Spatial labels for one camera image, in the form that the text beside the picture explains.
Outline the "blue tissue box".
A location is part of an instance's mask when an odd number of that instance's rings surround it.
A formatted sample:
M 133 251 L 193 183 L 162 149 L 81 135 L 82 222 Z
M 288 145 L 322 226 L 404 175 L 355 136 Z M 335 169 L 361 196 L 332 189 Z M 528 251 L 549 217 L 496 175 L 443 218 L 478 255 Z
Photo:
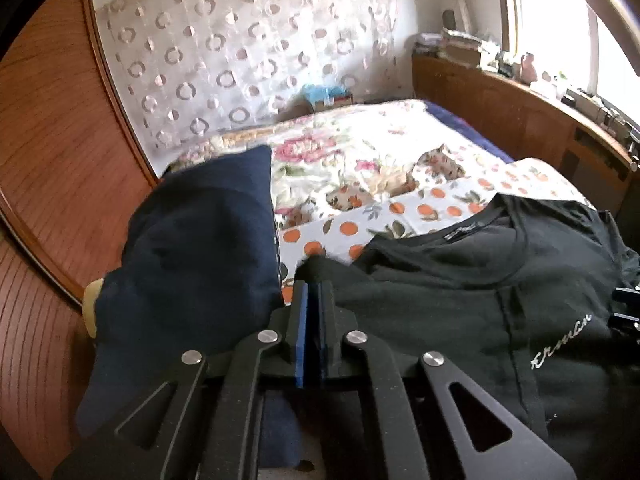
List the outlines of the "blue tissue box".
M 354 98 L 343 86 L 316 86 L 305 84 L 302 95 L 314 113 L 352 105 Z

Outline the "floral patterned quilt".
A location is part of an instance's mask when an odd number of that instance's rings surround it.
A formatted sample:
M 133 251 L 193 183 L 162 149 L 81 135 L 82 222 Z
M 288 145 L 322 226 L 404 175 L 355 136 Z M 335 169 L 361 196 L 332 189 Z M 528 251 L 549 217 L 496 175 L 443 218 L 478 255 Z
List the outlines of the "floral patterned quilt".
M 504 164 L 437 120 L 423 101 L 402 100 L 212 136 L 168 169 L 261 145 L 271 151 L 271 201 L 281 230 Z

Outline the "stack of books and papers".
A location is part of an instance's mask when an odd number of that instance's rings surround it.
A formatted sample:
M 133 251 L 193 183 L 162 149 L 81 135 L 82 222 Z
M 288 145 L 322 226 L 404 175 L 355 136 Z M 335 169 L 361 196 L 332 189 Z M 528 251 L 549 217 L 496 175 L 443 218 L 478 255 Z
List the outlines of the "stack of books and papers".
M 413 54 L 483 68 L 495 62 L 499 47 L 466 32 L 443 28 L 440 32 L 421 32 L 416 36 Z

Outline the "orange fruit print bedsheet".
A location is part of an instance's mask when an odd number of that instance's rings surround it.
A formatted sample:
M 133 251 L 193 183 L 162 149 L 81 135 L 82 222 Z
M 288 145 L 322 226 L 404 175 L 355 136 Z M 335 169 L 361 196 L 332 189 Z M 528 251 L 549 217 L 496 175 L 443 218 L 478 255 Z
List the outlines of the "orange fruit print bedsheet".
M 526 158 L 469 177 L 429 184 L 381 203 L 329 214 L 279 235 L 283 299 L 292 300 L 295 271 L 311 255 L 325 254 L 349 264 L 373 237 L 402 240 L 449 228 L 482 211 L 498 193 L 590 204 L 558 170 L 542 160 Z

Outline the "pink figurine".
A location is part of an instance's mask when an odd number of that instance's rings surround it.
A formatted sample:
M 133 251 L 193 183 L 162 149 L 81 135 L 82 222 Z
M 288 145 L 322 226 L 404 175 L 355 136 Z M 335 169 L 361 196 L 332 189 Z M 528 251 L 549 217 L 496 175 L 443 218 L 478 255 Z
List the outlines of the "pink figurine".
M 530 86 L 534 81 L 538 80 L 536 67 L 534 66 L 535 57 L 533 53 L 526 52 L 521 56 L 520 63 L 520 81 L 526 86 Z

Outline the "bright window with frame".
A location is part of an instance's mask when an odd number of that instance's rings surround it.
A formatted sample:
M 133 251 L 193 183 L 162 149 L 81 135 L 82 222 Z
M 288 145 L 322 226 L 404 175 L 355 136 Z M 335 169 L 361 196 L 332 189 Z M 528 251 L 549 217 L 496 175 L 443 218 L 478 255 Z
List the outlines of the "bright window with frame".
M 518 81 L 521 56 L 530 52 L 538 80 L 527 87 L 544 96 L 580 90 L 639 119 L 639 75 L 586 0 L 506 0 L 504 24 Z

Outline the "folded navy blue garment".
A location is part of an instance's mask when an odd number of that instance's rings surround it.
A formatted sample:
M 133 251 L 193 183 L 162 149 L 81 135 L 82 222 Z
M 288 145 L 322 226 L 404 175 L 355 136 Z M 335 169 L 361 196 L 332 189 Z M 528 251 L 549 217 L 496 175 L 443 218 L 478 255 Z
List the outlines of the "folded navy blue garment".
M 285 308 L 270 180 L 261 145 L 168 174 L 136 210 L 96 300 L 81 443 L 172 364 L 231 352 Z

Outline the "yellow cloth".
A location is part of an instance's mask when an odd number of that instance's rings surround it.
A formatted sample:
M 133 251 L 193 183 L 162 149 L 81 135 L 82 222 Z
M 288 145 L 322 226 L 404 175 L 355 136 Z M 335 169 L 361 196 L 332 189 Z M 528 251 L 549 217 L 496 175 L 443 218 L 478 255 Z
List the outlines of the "yellow cloth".
M 100 296 L 104 284 L 103 278 L 92 281 L 84 291 L 82 297 L 82 319 L 84 320 L 86 331 L 90 338 L 96 338 L 96 300 Z

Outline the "long wooden desk cabinet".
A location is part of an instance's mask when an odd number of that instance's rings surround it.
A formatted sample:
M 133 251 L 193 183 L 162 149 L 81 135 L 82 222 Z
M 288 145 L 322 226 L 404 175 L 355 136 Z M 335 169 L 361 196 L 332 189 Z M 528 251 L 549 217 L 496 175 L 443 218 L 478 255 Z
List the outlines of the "long wooden desk cabinet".
M 639 217 L 639 173 L 623 147 L 577 110 L 508 78 L 413 55 L 416 95 L 464 119 L 514 159 L 548 162 L 596 206 Z

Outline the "circle patterned lace curtain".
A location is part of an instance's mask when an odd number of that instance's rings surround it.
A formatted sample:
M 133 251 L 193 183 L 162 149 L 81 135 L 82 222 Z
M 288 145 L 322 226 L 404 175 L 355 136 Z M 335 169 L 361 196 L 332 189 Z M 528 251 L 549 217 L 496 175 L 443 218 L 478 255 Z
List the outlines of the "circle patterned lace curtain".
M 111 80 L 156 172 L 217 133 L 269 124 L 308 86 L 404 88 L 410 0 L 92 0 Z

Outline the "navy blue blanket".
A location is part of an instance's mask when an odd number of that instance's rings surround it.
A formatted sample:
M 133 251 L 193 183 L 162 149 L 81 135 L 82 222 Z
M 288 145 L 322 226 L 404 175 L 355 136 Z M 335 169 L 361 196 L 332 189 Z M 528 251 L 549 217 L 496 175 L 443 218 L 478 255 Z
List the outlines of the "navy blue blanket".
M 506 152 L 504 152 L 501 148 L 498 148 L 496 144 L 493 144 L 491 141 L 485 138 L 481 133 L 479 133 L 461 117 L 457 116 L 454 113 L 451 113 L 449 110 L 446 110 L 446 108 L 443 108 L 442 106 L 439 106 L 429 100 L 424 100 L 423 103 L 426 105 L 426 110 L 437 120 L 442 122 L 445 126 L 454 129 L 454 131 L 457 131 L 457 133 L 460 133 L 469 141 L 476 144 L 487 153 L 494 155 L 506 164 L 514 162 L 514 159 L 511 156 L 506 154 Z

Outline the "black t-shirt with script logo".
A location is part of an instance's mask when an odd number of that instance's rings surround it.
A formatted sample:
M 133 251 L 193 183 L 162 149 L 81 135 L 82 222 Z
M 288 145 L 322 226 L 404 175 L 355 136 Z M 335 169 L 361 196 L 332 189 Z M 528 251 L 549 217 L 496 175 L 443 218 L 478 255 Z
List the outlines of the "black t-shirt with script logo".
M 638 348 L 608 319 L 639 257 L 607 212 L 497 195 L 448 229 L 378 236 L 352 264 L 313 256 L 298 273 L 397 352 L 448 356 L 579 478 L 638 477 Z

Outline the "brown wooden wardrobe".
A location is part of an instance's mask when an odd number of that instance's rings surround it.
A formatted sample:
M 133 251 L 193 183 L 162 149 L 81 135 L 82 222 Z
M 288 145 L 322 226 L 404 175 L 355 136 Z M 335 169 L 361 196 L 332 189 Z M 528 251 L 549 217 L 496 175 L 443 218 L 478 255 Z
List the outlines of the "brown wooden wardrobe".
M 77 442 L 82 292 L 118 265 L 153 184 L 91 0 L 44 0 L 1 59 L 1 457 L 21 477 L 49 478 Z

